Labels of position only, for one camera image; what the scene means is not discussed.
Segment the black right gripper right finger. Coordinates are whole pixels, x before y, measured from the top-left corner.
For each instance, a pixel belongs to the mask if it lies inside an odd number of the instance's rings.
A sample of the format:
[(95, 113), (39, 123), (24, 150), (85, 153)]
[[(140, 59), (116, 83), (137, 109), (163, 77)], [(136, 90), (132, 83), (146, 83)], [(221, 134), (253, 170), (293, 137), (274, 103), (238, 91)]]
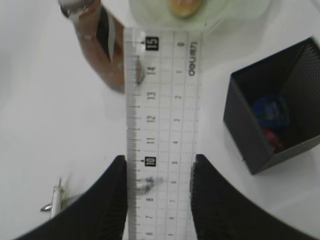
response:
[(203, 154), (192, 166), (191, 212), (198, 240), (311, 240), (230, 184)]

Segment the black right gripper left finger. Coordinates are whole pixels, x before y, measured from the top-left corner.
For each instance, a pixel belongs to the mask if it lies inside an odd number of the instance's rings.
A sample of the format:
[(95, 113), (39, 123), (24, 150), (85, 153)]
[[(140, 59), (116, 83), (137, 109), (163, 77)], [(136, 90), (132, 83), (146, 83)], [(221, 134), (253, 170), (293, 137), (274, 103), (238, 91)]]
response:
[(19, 239), (121, 240), (127, 211), (127, 162), (118, 155), (74, 203)]

